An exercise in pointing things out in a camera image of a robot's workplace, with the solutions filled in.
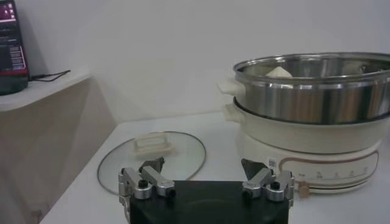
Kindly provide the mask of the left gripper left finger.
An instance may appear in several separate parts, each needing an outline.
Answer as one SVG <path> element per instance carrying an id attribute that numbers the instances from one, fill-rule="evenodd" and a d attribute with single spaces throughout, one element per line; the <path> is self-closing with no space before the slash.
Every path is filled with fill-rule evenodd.
<path id="1" fill-rule="evenodd" d="M 176 196 L 175 182 L 161 174 L 164 163 L 164 157 L 159 157 L 144 161 L 138 170 L 125 167 L 119 171 L 118 197 L 128 223 L 131 222 L 131 199 L 145 201 L 152 198 L 153 192 L 165 199 Z"/>

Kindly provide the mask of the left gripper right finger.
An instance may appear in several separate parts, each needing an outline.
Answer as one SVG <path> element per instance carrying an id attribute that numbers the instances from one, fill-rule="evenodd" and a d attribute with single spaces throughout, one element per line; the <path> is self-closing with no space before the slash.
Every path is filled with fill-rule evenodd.
<path id="1" fill-rule="evenodd" d="M 295 177 L 291 171 L 284 170 L 276 175 L 264 163 L 249 159 L 242 159 L 241 165 L 247 177 L 242 184 L 245 201 L 265 196 L 267 200 L 277 203 L 286 200 L 289 207 L 293 207 Z"/>

